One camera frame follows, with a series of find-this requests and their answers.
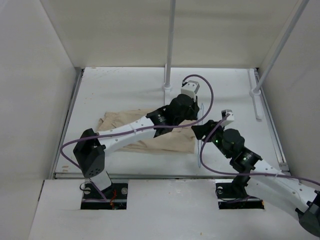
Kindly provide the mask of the beige trousers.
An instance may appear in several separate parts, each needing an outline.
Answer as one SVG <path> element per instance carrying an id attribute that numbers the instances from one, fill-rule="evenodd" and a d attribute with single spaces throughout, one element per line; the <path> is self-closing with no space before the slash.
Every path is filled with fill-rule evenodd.
<path id="1" fill-rule="evenodd" d="M 152 108 L 125 110 L 119 112 L 107 111 L 104 117 L 100 118 L 97 125 L 98 131 L 115 129 L 132 123 L 147 113 Z M 119 149 L 120 152 L 136 152 L 147 154 L 164 154 L 177 152 L 193 154 L 195 152 L 195 135 L 190 127 L 174 128 L 171 132 L 157 138 L 141 140 Z"/>

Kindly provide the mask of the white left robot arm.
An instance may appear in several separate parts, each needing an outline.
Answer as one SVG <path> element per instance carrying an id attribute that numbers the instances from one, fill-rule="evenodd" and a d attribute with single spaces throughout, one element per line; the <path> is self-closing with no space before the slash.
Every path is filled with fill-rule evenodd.
<path id="1" fill-rule="evenodd" d="M 84 178 L 95 185 L 95 193 L 100 199 L 112 195 L 113 182 L 105 168 L 105 156 L 138 141 L 154 139 L 173 131 L 183 121 L 197 120 L 198 97 L 179 94 L 170 104 L 160 107 L 132 123 L 106 131 L 104 143 L 97 138 L 99 134 L 89 128 L 85 130 L 74 149 L 73 154 Z"/>

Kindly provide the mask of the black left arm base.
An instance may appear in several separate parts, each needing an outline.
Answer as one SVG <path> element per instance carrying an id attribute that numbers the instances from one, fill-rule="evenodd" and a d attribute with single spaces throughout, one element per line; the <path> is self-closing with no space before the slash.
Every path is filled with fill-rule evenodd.
<path id="1" fill-rule="evenodd" d="M 113 183 L 110 189 L 102 191 L 104 197 L 91 182 L 82 183 L 79 189 L 82 191 L 81 210 L 127 209 L 128 183 Z"/>

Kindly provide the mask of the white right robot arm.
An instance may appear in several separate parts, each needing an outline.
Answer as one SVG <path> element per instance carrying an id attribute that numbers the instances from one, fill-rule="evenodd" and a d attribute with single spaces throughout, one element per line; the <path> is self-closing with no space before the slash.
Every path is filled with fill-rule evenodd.
<path id="1" fill-rule="evenodd" d="M 308 233 L 320 235 L 320 191 L 306 186 L 294 176 L 281 173 L 245 147 L 238 130 L 209 120 L 191 128 L 198 140 L 213 143 L 229 159 L 236 171 L 232 192 L 238 198 L 246 195 L 262 199 L 297 220 Z"/>

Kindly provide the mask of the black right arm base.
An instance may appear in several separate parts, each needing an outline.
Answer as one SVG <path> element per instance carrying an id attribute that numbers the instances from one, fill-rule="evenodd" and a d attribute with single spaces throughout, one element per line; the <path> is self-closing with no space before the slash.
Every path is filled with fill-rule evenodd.
<path id="1" fill-rule="evenodd" d="M 215 194 L 220 210 L 264 210 L 264 201 L 248 195 L 244 180 L 248 177 L 237 176 L 234 179 L 215 181 Z"/>

